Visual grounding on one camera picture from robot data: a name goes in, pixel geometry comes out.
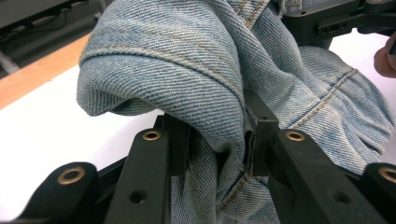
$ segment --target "jeans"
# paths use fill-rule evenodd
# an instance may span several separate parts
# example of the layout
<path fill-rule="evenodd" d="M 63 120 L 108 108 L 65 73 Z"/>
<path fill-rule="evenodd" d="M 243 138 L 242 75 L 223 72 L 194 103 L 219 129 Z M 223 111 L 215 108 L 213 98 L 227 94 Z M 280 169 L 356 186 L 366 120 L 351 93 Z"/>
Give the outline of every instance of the jeans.
<path fill-rule="evenodd" d="M 254 124 L 243 89 L 335 164 L 361 174 L 378 161 L 395 126 L 379 90 L 327 49 L 298 47 L 280 20 L 319 2 L 116 0 L 99 20 L 80 59 L 80 106 L 91 116 L 160 108 L 196 130 L 189 169 L 172 179 L 172 223 L 278 222 L 267 178 L 245 169 Z"/>

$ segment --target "crumpled cloth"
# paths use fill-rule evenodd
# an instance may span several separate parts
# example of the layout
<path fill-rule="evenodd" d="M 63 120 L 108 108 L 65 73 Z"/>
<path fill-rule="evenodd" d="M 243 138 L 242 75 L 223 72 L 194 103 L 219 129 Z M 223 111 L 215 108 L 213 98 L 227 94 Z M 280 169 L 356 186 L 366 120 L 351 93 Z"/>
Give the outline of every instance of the crumpled cloth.
<path fill-rule="evenodd" d="M 378 161 L 395 126 L 384 97 L 334 53 L 299 48 L 280 20 L 319 2 L 116 0 L 99 20 L 80 59 L 79 105 L 91 116 L 160 108 L 196 130 L 189 169 L 172 179 L 172 223 L 278 222 L 267 178 L 244 169 L 254 124 L 243 89 L 335 164 L 361 174 Z"/>

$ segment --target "finger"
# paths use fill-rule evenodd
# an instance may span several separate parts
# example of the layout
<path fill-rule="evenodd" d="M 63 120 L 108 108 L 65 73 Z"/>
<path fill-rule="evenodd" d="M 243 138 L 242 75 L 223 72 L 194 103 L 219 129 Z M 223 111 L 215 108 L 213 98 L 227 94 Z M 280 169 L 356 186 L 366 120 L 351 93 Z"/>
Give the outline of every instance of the finger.
<path fill-rule="evenodd" d="M 374 68 L 376 72 L 383 77 L 396 77 L 396 63 L 394 67 L 389 63 L 388 51 L 382 48 L 374 56 Z"/>

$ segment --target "black bar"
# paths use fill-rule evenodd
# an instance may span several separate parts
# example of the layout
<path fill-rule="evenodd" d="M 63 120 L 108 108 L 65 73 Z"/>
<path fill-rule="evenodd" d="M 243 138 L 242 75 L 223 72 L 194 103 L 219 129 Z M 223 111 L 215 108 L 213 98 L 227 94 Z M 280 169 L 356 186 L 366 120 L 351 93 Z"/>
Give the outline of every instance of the black bar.
<path fill-rule="evenodd" d="M 169 170 L 168 134 L 160 129 L 138 133 L 124 164 L 105 223 L 169 223 Z"/>
<path fill-rule="evenodd" d="M 386 223 L 308 134 L 282 130 L 273 151 L 295 194 L 282 223 Z M 290 203 L 279 191 L 271 195 L 276 211 L 284 214 Z"/>

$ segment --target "wooden surface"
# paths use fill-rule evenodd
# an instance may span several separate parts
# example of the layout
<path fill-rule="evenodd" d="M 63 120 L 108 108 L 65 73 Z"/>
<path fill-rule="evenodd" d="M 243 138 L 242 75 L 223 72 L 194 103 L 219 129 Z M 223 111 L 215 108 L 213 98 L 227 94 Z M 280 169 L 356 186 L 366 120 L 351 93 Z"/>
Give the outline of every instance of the wooden surface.
<path fill-rule="evenodd" d="M 79 55 L 87 44 L 88 38 L 89 36 L 85 35 L 37 62 L 0 79 L 0 109 L 78 64 Z"/>

